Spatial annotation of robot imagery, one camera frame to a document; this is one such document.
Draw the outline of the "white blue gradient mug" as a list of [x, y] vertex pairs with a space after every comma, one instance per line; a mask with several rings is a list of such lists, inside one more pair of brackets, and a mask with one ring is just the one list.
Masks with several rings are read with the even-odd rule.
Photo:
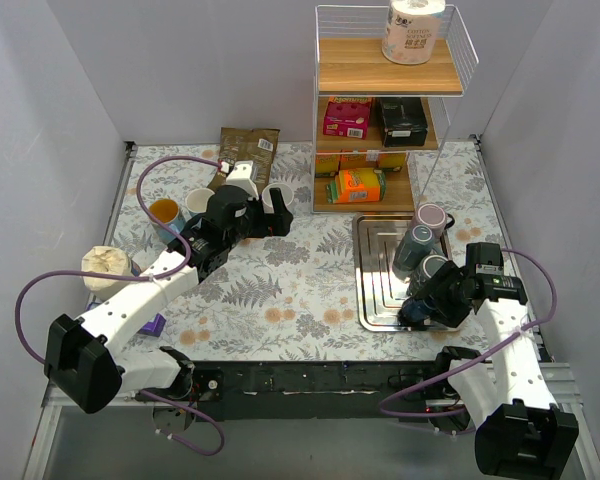
[[288, 211], [292, 212], [294, 209], [294, 203], [295, 203], [294, 192], [289, 185], [287, 185], [285, 183], [280, 183], [280, 182], [270, 183], [269, 185], [267, 185], [264, 188], [264, 190], [261, 194], [264, 212], [265, 213], [273, 213], [274, 212], [274, 204], [273, 204], [273, 200], [272, 200], [272, 196], [271, 196], [271, 193], [274, 190], [280, 191], [286, 209]]

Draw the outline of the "light blue mug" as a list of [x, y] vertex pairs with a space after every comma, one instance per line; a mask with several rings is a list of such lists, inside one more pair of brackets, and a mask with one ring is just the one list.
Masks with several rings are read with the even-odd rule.
[[215, 192], [209, 188], [197, 188], [189, 192], [185, 198], [185, 208], [190, 217], [205, 213], [208, 202], [214, 194]]

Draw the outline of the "navy blue mug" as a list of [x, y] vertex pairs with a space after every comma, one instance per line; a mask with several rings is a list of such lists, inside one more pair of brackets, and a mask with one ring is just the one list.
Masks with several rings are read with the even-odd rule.
[[398, 323], [406, 328], [415, 330], [424, 330], [425, 322], [430, 319], [435, 308], [427, 303], [426, 300], [408, 298], [406, 299], [397, 314]]

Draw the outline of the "blue mug yellow inside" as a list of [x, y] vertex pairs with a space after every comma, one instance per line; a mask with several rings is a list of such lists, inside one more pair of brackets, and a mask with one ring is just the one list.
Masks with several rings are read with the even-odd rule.
[[149, 206], [149, 211], [171, 232], [180, 233], [186, 223], [177, 202], [169, 198], [156, 200]]

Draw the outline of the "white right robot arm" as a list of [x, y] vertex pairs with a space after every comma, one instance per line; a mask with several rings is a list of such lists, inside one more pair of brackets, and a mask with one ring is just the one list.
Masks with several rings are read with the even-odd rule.
[[522, 281], [504, 273], [496, 243], [471, 243], [462, 267], [449, 261], [425, 283], [419, 298], [434, 322], [450, 328], [475, 315], [489, 341], [488, 370], [478, 358], [458, 359], [432, 373], [434, 389], [459, 395], [476, 432], [474, 451], [485, 475], [558, 479], [579, 426], [563, 412], [541, 372]]

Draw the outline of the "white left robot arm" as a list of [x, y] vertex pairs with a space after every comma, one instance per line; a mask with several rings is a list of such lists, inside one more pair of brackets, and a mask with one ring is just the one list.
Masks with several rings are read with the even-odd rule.
[[222, 267], [245, 238], [288, 235], [293, 215], [282, 191], [262, 199], [231, 185], [220, 187], [204, 213], [189, 220], [136, 282], [73, 319], [61, 315], [50, 326], [45, 375], [85, 413], [107, 406], [117, 395], [147, 390], [170, 400], [187, 398], [194, 363], [168, 346], [148, 354], [126, 354], [124, 346], [170, 302]]

